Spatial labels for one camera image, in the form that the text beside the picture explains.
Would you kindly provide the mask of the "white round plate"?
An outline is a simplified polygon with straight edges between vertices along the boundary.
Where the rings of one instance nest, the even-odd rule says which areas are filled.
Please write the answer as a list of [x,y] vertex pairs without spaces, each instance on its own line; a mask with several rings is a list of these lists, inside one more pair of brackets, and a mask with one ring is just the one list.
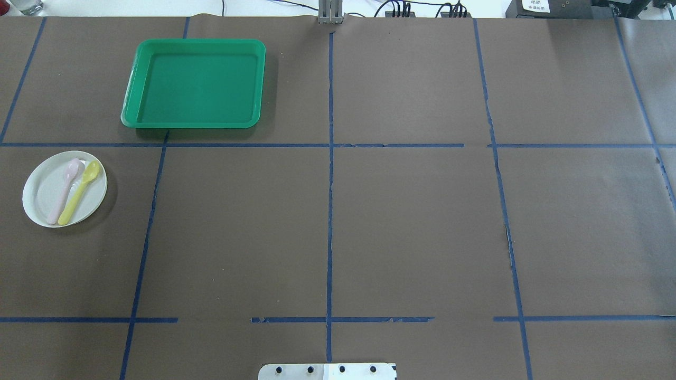
[[[84,164],[84,169],[89,162],[93,160],[99,161],[94,155],[84,151],[64,151],[40,163],[32,171],[29,178],[27,178],[23,189],[22,202],[24,212],[31,221],[52,229],[71,226],[89,218],[102,204],[108,192],[108,175],[103,164],[99,161],[101,173],[97,179],[88,185],[70,223],[65,226],[59,226],[58,223],[56,225],[48,225],[48,216],[57,202],[57,198],[63,187],[63,173],[68,162],[73,158],[80,159]],[[80,185],[82,173],[83,171],[72,184],[66,204],[72,195],[74,195],[78,185]]]

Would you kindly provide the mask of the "brown paper table cover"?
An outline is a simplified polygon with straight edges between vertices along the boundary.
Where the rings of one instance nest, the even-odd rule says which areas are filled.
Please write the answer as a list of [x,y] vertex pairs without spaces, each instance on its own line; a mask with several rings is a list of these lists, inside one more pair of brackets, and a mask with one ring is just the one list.
[[[146,40],[256,39],[244,130],[120,120]],[[108,192],[46,228],[64,151]],[[674,379],[674,21],[2,17],[2,379]]]

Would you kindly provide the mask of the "black power strip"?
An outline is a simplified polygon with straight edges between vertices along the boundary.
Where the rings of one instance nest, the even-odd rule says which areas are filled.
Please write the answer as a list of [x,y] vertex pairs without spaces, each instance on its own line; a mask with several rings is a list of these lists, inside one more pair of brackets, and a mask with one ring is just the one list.
[[382,8],[386,4],[391,4],[392,9],[389,11],[382,11],[384,17],[389,18],[411,18],[415,17],[415,13],[412,10],[412,2],[406,1],[388,1],[385,2],[382,7],[379,8],[378,12],[380,13]]
[[461,1],[455,3],[444,3],[438,10],[435,17],[439,18],[471,18],[470,12]]

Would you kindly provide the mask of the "green plastic tray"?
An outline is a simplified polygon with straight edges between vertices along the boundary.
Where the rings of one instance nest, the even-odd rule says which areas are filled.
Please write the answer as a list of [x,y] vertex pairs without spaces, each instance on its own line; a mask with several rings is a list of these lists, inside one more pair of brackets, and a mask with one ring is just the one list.
[[128,128],[250,128],[261,117],[266,46],[256,39],[149,39],[121,108]]

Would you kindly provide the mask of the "yellow plastic spoon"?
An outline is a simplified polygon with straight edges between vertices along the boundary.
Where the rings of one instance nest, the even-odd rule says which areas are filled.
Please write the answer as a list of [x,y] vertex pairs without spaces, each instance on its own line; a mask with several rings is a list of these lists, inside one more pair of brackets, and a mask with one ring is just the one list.
[[80,185],[78,185],[74,195],[72,195],[71,199],[65,205],[63,212],[61,212],[61,215],[57,220],[59,226],[65,226],[66,224],[70,223],[72,216],[75,213],[85,190],[92,181],[97,179],[100,173],[101,173],[101,164],[98,160],[90,161],[87,164],[81,175]]

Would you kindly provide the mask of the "black box with label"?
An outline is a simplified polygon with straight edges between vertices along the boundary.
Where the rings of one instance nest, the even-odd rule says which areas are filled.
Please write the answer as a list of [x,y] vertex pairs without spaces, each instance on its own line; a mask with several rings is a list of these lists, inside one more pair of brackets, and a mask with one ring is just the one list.
[[550,18],[603,20],[615,17],[608,6],[596,6],[592,1],[511,1],[505,18]]

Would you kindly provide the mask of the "pink plastic spoon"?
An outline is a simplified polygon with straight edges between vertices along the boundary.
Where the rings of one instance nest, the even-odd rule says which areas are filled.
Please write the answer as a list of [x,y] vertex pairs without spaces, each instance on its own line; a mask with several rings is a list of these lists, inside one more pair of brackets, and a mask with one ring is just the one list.
[[48,216],[48,225],[57,224],[57,221],[60,218],[60,215],[63,212],[63,209],[69,197],[72,184],[83,170],[84,164],[82,163],[82,161],[80,161],[80,159],[73,158],[68,162],[68,165],[66,166],[65,171],[63,173],[64,179],[63,187],[57,198],[57,202],[55,203],[53,209],[51,210],[51,213]]

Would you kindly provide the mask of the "glass cup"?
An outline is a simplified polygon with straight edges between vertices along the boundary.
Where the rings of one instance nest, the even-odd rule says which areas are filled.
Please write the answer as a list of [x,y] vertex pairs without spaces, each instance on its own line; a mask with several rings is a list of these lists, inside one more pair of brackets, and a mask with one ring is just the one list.
[[44,1],[42,0],[9,0],[8,3],[23,15],[35,15],[44,8]]

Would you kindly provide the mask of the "grey aluminium post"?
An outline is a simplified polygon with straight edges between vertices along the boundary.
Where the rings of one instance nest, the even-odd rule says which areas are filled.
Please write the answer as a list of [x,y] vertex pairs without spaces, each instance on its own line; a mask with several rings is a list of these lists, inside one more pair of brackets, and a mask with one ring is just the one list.
[[342,0],[319,0],[318,1],[318,23],[319,24],[342,24],[344,22],[345,12],[343,11]]

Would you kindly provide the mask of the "metal base plate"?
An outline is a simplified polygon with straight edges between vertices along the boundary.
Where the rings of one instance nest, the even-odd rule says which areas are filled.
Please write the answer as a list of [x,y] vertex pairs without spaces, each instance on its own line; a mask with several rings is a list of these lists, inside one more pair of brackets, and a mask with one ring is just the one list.
[[391,363],[302,363],[268,364],[258,379],[397,379]]

